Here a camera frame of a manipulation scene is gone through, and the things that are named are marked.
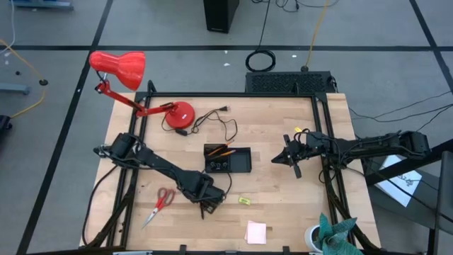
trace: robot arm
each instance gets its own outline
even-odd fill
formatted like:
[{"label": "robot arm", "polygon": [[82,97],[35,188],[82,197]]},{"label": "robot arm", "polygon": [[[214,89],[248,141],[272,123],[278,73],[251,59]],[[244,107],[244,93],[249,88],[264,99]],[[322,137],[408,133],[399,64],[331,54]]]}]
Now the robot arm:
[{"label": "robot arm", "polygon": [[202,210],[213,213],[222,203],[225,192],[214,186],[214,179],[199,171],[182,170],[169,161],[156,155],[138,137],[120,133],[111,146],[94,149],[100,157],[109,157],[119,166],[138,167],[146,165],[149,169],[173,179],[177,188],[192,203],[200,203]]},{"label": "robot arm", "polygon": [[[306,144],[300,142],[302,134],[306,135]],[[321,132],[309,130],[296,133],[292,141],[288,135],[283,137],[286,146],[272,163],[294,166],[297,178],[302,177],[297,162],[319,155],[325,155],[331,165],[344,169],[354,159],[392,154],[422,159],[430,151],[426,135],[409,131],[358,140],[332,138]]]}]

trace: lamp shade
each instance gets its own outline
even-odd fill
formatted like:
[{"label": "lamp shade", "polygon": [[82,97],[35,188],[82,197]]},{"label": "lamp shade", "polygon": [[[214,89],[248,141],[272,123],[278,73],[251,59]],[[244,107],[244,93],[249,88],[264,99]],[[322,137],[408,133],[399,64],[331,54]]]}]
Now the lamp shade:
[{"label": "lamp shade", "polygon": [[90,65],[96,71],[114,74],[128,89],[136,91],[143,79],[145,66],[144,52],[128,52],[117,56],[105,52],[93,52]]}]

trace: scissors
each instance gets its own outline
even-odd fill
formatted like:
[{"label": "scissors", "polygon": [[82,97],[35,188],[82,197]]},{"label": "scissors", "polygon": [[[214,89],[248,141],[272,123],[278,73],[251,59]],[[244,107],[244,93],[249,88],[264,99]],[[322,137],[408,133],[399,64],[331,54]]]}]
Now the scissors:
[{"label": "scissors", "polygon": [[151,219],[157,214],[158,211],[162,210],[162,208],[171,204],[173,199],[175,198],[175,191],[170,188],[160,188],[157,191],[157,203],[154,206],[153,212],[148,216],[147,220],[143,223],[143,227],[151,221]]}]

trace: orange pen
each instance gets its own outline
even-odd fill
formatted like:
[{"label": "orange pen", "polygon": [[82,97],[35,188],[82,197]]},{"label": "orange pen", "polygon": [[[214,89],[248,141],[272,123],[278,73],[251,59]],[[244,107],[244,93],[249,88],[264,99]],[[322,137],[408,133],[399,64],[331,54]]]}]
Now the orange pen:
[{"label": "orange pen", "polygon": [[212,156],[214,153],[218,152],[219,150],[225,148],[225,147],[228,147],[228,145],[230,145],[233,141],[230,141],[230,142],[227,142],[226,144],[223,144],[223,145],[220,145],[217,149],[213,150],[212,152],[210,152],[207,156]]},{"label": "orange pen", "polygon": [[215,156],[215,157],[211,158],[210,160],[218,159],[218,158],[223,157],[223,156],[228,156],[228,155],[230,155],[230,154],[233,154],[234,152],[236,152],[235,149],[233,149],[233,150],[231,150],[231,151],[229,151],[229,152],[225,152],[225,153],[223,153],[223,154],[220,154],[219,156]]}]

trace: red desk lamp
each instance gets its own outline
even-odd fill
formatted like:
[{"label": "red desk lamp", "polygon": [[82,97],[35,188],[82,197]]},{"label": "red desk lamp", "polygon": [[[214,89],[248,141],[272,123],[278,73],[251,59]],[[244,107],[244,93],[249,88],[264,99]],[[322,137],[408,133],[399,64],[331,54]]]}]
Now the red desk lamp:
[{"label": "red desk lamp", "polygon": [[[124,55],[116,56],[96,51],[90,55],[90,65],[97,72],[114,74],[124,86],[136,91],[143,79],[145,56],[143,52],[128,52]],[[195,111],[189,103],[174,102],[166,103],[155,108],[145,108],[139,103],[135,103],[112,91],[110,89],[110,82],[105,77],[99,76],[99,78],[101,78],[101,82],[95,88],[98,93],[105,94],[133,107],[137,110],[137,116],[139,117],[166,112],[166,122],[174,129],[186,128],[195,119]]]}]

